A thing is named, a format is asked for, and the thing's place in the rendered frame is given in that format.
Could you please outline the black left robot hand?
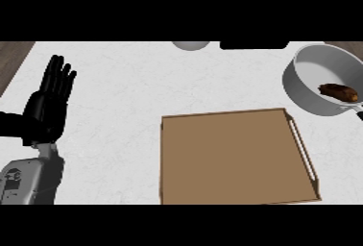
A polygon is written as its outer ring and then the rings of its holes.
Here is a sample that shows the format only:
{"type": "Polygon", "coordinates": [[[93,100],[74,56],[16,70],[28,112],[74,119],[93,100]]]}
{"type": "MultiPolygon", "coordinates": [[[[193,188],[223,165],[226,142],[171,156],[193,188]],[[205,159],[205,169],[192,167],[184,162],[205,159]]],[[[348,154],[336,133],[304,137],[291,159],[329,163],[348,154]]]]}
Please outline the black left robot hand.
{"type": "Polygon", "coordinates": [[[63,62],[63,56],[53,55],[22,114],[0,111],[0,137],[19,137],[23,146],[56,143],[63,133],[75,77],[77,71],[63,62]]]}

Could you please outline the brown wooden tray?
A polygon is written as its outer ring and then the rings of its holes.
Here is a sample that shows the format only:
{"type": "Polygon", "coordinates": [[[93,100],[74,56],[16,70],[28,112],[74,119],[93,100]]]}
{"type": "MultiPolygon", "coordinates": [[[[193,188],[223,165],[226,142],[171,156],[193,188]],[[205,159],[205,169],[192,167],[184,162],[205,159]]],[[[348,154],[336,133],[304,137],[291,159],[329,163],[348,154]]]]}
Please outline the brown wooden tray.
{"type": "Polygon", "coordinates": [[[165,205],[289,204],[319,199],[319,180],[286,109],[162,118],[165,205]]]}

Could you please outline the grey metal pot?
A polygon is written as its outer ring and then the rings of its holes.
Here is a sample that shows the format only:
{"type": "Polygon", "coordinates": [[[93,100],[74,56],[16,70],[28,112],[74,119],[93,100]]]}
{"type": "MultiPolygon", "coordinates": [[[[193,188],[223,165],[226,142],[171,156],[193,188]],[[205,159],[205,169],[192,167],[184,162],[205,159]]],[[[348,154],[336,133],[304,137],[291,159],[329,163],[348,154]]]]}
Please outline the grey metal pot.
{"type": "Polygon", "coordinates": [[[302,110],[319,116],[335,116],[355,110],[363,120],[363,61],[330,44],[304,46],[282,73],[285,92],[302,110]],[[357,101],[344,102],[320,93],[326,84],[348,86],[357,101]]]}

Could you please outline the brown sweet potato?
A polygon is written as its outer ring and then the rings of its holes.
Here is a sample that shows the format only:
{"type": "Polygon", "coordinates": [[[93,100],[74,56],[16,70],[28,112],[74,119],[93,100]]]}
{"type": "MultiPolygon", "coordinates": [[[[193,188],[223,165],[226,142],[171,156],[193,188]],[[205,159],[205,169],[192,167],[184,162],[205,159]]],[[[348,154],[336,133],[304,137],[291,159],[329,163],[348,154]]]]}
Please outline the brown sweet potato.
{"type": "Polygon", "coordinates": [[[342,86],[338,84],[324,84],[320,85],[317,89],[322,95],[333,97],[342,102],[354,103],[358,99],[355,90],[348,86],[342,86]]]}

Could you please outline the grey rounded object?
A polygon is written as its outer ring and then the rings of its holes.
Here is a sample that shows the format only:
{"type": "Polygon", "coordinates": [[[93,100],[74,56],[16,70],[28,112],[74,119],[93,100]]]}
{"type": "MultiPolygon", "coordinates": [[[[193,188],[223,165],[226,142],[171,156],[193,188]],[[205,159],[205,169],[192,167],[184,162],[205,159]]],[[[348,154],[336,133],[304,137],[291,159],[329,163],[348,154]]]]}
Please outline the grey rounded object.
{"type": "Polygon", "coordinates": [[[184,51],[198,51],[208,45],[208,41],[172,41],[172,44],[184,51]]]}

